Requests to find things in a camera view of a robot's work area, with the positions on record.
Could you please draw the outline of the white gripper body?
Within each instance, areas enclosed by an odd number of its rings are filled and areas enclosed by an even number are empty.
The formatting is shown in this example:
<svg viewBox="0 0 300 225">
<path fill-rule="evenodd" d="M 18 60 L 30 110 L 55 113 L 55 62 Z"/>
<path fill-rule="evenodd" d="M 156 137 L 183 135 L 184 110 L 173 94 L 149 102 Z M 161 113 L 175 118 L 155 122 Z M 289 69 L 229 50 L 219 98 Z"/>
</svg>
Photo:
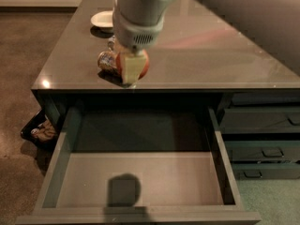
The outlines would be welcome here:
<svg viewBox="0 0 300 225">
<path fill-rule="evenodd" d="M 118 8 L 113 10 L 113 32 L 118 42 L 132 51 L 141 51 L 153 46 L 163 28 L 164 19 L 155 25 L 137 25 L 129 22 Z"/>
</svg>

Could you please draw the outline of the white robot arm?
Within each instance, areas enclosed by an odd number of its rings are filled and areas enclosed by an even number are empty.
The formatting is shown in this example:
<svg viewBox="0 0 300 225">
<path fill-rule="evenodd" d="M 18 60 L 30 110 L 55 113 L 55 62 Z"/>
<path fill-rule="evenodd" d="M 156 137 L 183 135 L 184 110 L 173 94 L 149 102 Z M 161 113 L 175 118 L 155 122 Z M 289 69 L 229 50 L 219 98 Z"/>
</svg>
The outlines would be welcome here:
<svg viewBox="0 0 300 225">
<path fill-rule="evenodd" d="M 115 0 L 113 30 L 149 50 L 143 86 L 299 85 L 300 0 Z"/>
</svg>

